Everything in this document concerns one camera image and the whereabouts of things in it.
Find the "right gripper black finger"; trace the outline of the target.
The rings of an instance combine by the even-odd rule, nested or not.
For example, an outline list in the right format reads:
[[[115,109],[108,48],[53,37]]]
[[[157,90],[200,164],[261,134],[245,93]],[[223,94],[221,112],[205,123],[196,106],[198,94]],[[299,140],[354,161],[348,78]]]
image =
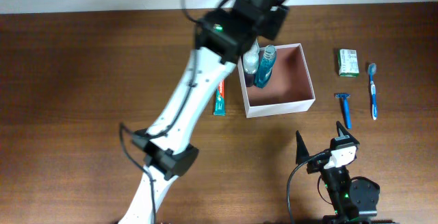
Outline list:
[[[357,141],[357,139],[353,135],[351,135],[350,132],[339,121],[336,122],[336,129],[338,133],[338,137],[335,138],[336,141]]]
[[[309,152],[299,131],[296,131],[296,164],[302,164],[310,158]]]

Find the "blue disposable razor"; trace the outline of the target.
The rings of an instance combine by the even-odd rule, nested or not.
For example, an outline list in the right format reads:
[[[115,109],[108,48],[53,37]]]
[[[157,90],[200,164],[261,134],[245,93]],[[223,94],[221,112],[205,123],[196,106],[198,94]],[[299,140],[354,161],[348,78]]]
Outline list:
[[[341,100],[346,128],[351,129],[352,121],[351,121],[350,109],[348,105],[348,98],[350,98],[350,94],[345,92],[339,92],[339,93],[335,93],[335,97]]]

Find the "clear spray bottle purple liquid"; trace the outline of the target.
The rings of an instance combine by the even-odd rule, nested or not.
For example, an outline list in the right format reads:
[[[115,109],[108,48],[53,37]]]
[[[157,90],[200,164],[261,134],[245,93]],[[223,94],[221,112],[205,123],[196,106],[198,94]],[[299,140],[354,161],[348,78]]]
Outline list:
[[[259,68],[259,44],[255,40],[252,47],[243,55],[242,65],[246,87],[254,85],[255,76]]]

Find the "teal mouthwash bottle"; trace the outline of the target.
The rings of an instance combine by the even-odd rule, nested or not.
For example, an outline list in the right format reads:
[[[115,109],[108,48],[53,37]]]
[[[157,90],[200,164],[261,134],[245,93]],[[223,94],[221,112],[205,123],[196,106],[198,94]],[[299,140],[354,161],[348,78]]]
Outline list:
[[[272,68],[276,61],[276,47],[268,45],[263,50],[263,55],[259,61],[259,68],[255,77],[255,85],[264,88],[270,80]]]

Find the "green white soap box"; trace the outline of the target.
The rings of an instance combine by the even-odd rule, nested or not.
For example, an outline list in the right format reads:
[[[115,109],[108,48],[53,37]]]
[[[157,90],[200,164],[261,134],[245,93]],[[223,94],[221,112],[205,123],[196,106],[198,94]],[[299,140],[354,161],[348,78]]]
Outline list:
[[[359,64],[357,51],[353,49],[340,49],[337,54],[339,65],[339,76],[357,77],[359,75]]]

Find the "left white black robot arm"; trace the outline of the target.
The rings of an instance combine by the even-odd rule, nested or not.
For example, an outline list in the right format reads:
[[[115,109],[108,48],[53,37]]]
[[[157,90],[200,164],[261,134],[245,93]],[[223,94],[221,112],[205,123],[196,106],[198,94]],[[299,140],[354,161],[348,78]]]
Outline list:
[[[190,144],[194,127],[219,83],[229,76],[257,37],[274,40],[289,8],[286,0],[222,0],[194,23],[194,47],[169,102],[157,120],[135,132],[118,128],[144,153],[135,166],[142,172],[140,185],[121,223],[155,223],[157,211],[171,185],[196,160],[199,150]]]

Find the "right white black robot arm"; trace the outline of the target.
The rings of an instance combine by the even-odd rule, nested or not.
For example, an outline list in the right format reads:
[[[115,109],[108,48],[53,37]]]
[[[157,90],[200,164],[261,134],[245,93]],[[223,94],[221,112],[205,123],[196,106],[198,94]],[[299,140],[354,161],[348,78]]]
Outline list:
[[[323,223],[370,223],[377,215],[380,186],[372,180],[351,177],[346,168],[357,159],[360,142],[338,121],[338,136],[331,139],[330,147],[310,155],[304,140],[296,132],[297,171],[306,166],[308,174],[319,173],[319,182],[324,182],[334,215],[326,215]]]

